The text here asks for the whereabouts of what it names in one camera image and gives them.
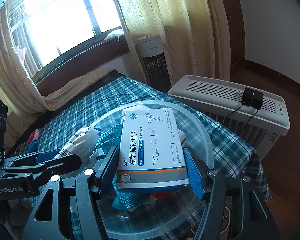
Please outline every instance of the power adapter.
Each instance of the power adapter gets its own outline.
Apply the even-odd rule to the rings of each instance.
[[[251,106],[255,109],[260,110],[262,104],[263,104],[263,93],[258,90],[255,90],[253,94]]]
[[[251,88],[245,88],[242,99],[241,99],[241,104],[243,106],[250,106],[253,98],[253,89]]]

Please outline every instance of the red item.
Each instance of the red item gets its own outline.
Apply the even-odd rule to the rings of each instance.
[[[172,191],[168,191],[168,192],[152,193],[150,195],[156,199],[161,199],[171,193],[172,193]]]
[[[38,140],[39,139],[39,136],[40,136],[40,130],[39,129],[35,129],[30,137],[29,137],[29,140],[28,140],[28,143],[32,143],[33,140]]]

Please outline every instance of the orange object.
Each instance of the orange object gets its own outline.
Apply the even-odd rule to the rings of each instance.
[[[161,199],[171,193],[172,193],[172,191],[168,191],[168,192],[152,193],[150,195],[156,199]]]
[[[118,171],[118,174],[151,174],[151,173],[165,173],[175,171],[186,171],[186,168],[166,169],[166,170],[154,170],[154,171]]]

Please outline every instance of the wooden floor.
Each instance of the wooden floor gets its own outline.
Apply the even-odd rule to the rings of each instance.
[[[256,66],[249,64],[231,81],[277,94],[284,98],[288,109],[291,128],[286,136],[279,137],[262,165],[272,194],[268,207],[282,240],[290,240],[300,227],[300,85],[286,77],[254,71]]]

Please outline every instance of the beige curtain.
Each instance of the beige curtain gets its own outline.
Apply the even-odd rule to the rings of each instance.
[[[137,38],[160,34],[172,85],[189,74],[229,80],[230,37],[222,0],[116,2],[131,48]]]
[[[60,108],[111,71],[94,70],[69,81],[63,88],[47,97],[42,97],[14,46],[7,8],[6,5],[3,6],[0,11],[0,100],[8,106],[5,147],[13,147],[42,113]]]
[[[28,17],[28,14],[26,13],[26,7],[25,5],[21,5],[18,12],[13,16],[13,19],[10,20],[10,26],[12,27],[26,17]],[[12,37],[16,47],[19,46],[20,49],[26,48],[26,56],[23,65],[30,76],[34,76],[34,74],[36,74],[42,68],[43,64],[40,60],[36,47],[32,44],[29,37],[28,22],[25,21],[18,28],[16,28],[12,33]]]

